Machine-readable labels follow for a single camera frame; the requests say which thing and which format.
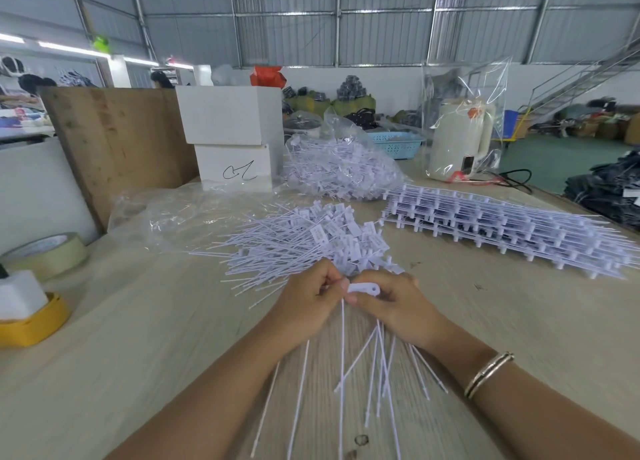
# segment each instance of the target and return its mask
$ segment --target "wooden board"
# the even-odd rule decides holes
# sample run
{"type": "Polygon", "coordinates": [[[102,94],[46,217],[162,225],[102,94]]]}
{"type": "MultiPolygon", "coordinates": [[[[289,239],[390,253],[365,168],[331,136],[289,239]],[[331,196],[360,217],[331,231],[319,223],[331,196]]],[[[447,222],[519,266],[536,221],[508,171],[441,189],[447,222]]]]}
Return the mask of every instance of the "wooden board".
{"type": "Polygon", "coordinates": [[[198,174],[175,91],[48,87],[41,95],[103,230],[123,190],[179,187],[198,174]]]}
{"type": "MultiPolygon", "coordinates": [[[[430,187],[446,184],[416,179],[430,187]]],[[[469,188],[491,197],[549,206],[505,187],[469,188]]],[[[380,216],[385,203],[354,203],[358,221],[380,216]]],[[[570,267],[500,254],[491,246],[385,226],[394,261],[420,279],[420,289],[446,316],[498,350],[510,350],[524,369],[629,433],[640,436],[640,272],[627,280],[590,280],[570,267]]],[[[221,283],[225,264],[187,254],[154,254],[106,236],[90,246],[89,261],[52,280],[72,306],[69,323],[24,351],[0,350],[2,457],[80,460],[101,458],[162,408],[253,327],[276,296],[249,310],[265,291],[235,296],[221,283]]],[[[373,321],[347,307],[350,363],[373,321]]],[[[340,316],[311,341],[294,459],[337,455],[340,316]]],[[[257,459],[285,458],[304,348],[280,367],[257,459]]],[[[346,383],[344,451],[347,458],[395,458],[388,403],[364,429],[372,351],[346,383]],[[355,437],[366,434],[359,447],[355,437]]],[[[426,376],[427,401],[405,351],[392,366],[391,387],[405,459],[511,458],[491,426],[441,376],[451,393],[426,376]]],[[[266,395],[258,399],[237,439],[234,459],[247,459],[266,395]]]]}

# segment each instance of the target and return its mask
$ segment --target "pile of white cable ties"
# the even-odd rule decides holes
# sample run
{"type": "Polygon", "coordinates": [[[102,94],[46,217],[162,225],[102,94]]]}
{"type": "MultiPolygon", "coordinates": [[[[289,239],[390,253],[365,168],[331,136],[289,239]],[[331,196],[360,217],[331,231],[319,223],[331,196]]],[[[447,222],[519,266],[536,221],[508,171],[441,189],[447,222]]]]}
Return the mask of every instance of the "pile of white cable ties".
{"type": "Polygon", "coordinates": [[[382,229],[376,229],[374,222],[359,226],[351,206],[341,203],[323,207],[315,201],[308,208],[282,209],[281,214],[242,225],[240,232],[224,236],[227,241],[212,243],[207,251],[191,253],[225,258],[228,276],[253,273],[249,278],[223,280],[238,282],[232,288],[238,289],[236,295],[252,288],[273,288],[250,308],[281,289],[289,275],[306,270],[323,257],[345,276],[366,269],[404,271],[393,264],[391,256],[384,256],[389,246],[380,236],[382,229]],[[235,253],[210,251],[225,246],[239,249],[235,253]]]}
{"type": "Polygon", "coordinates": [[[315,196],[379,199],[405,176],[393,158],[370,143],[295,136],[286,145],[283,177],[315,196]]]}

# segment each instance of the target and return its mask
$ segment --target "green floor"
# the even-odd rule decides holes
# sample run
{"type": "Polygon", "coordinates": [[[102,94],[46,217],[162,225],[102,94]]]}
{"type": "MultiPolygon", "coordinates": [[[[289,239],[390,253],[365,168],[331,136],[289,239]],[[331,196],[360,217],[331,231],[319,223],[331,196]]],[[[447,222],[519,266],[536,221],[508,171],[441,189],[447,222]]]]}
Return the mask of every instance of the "green floor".
{"type": "Polygon", "coordinates": [[[529,169],[533,172],[531,184],[562,194],[567,177],[589,173],[596,164],[615,162],[631,148],[620,141],[529,135],[503,152],[500,172],[529,169]]]}

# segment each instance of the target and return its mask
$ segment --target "tube light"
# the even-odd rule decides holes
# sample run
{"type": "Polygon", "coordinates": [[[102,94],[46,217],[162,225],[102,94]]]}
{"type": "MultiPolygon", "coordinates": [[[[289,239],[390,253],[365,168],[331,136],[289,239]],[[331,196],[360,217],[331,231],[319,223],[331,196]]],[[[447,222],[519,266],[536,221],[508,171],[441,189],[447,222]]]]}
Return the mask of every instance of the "tube light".
{"type": "Polygon", "coordinates": [[[97,52],[89,49],[80,49],[78,47],[61,46],[60,44],[52,44],[51,42],[38,41],[38,45],[40,47],[44,47],[45,49],[56,49],[56,50],[62,50],[65,52],[75,52],[76,54],[92,55],[94,57],[104,57],[105,59],[111,58],[109,54],[105,54],[104,52],[97,52]]]}
{"type": "Polygon", "coordinates": [[[188,64],[178,64],[177,62],[170,62],[167,66],[171,66],[172,68],[180,68],[180,69],[193,69],[193,66],[188,64]]]}
{"type": "Polygon", "coordinates": [[[142,64],[143,66],[159,66],[160,65],[157,62],[154,62],[153,60],[136,59],[135,57],[125,57],[124,60],[132,64],[142,64]]]}
{"type": "Polygon", "coordinates": [[[24,44],[24,39],[15,35],[0,34],[0,41],[15,42],[16,44],[24,44]]]}

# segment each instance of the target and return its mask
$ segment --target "fingernail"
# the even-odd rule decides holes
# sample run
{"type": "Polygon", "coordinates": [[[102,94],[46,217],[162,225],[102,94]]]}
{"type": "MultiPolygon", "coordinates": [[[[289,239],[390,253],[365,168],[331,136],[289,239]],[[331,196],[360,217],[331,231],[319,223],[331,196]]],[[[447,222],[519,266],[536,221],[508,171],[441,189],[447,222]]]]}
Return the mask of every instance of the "fingernail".
{"type": "Polygon", "coordinates": [[[354,294],[354,293],[347,293],[344,296],[344,300],[349,305],[356,305],[358,303],[358,298],[357,298],[356,294],[354,294]]]}

